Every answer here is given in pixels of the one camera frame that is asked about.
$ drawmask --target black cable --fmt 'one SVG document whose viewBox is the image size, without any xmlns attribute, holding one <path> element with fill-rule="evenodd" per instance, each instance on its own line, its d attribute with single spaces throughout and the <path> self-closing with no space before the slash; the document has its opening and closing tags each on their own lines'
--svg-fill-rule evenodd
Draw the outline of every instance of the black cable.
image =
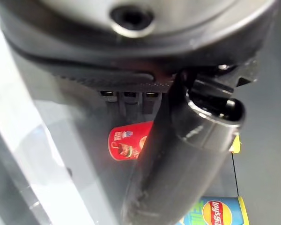
<svg viewBox="0 0 281 225">
<path fill-rule="evenodd" d="M 236 178 L 236 170 L 235 170 L 235 164 L 234 164 L 234 158 L 233 158 L 233 153 L 231 153 L 231 155 L 232 155 L 232 162 L 233 162 L 233 170 L 234 170 L 234 176 L 235 176 L 235 183 L 236 183 L 237 196 L 239 196 L 238 184 L 237 184 L 237 178 Z"/>
</svg>

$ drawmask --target black plastic arm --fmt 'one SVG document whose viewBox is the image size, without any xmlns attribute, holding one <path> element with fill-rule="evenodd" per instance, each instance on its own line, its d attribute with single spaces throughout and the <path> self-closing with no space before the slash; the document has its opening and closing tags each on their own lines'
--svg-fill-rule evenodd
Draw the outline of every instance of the black plastic arm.
<svg viewBox="0 0 281 225">
<path fill-rule="evenodd" d="M 219 171 L 244 121 L 238 100 L 203 96 L 183 82 L 177 76 L 163 98 L 138 158 L 122 209 L 126 225 L 174 225 L 182 218 Z"/>
</svg>

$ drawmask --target lay's logo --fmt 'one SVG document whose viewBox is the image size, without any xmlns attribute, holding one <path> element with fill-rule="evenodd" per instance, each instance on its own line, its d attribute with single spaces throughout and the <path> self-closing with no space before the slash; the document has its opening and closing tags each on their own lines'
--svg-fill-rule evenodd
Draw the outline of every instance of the lay's logo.
<svg viewBox="0 0 281 225">
<path fill-rule="evenodd" d="M 209 201 L 203 207 L 203 218 L 208 225 L 231 225 L 232 213 L 220 201 Z"/>
</svg>

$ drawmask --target red snack package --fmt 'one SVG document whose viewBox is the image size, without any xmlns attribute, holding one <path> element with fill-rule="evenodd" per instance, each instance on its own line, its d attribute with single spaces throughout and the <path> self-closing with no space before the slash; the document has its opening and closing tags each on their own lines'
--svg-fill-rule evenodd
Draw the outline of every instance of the red snack package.
<svg viewBox="0 0 281 225">
<path fill-rule="evenodd" d="M 108 137 L 108 150 L 115 160 L 137 159 L 153 122 L 136 123 L 111 130 Z"/>
</svg>

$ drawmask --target circular metal plate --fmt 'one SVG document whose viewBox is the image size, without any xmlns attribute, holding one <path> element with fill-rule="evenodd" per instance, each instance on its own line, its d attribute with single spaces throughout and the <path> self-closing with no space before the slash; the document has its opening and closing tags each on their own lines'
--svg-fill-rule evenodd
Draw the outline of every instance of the circular metal plate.
<svg viewBox="0 0 281 225">
<path fill-rule="evenodd" d="M 135 5 L 154 14 L 152 34 L 165 34 L 203 23 L 226 10 L 236 0 L 41 0 L 75 21 L 112 28 L 110 12 L 118 6 Z"/>
</svg>

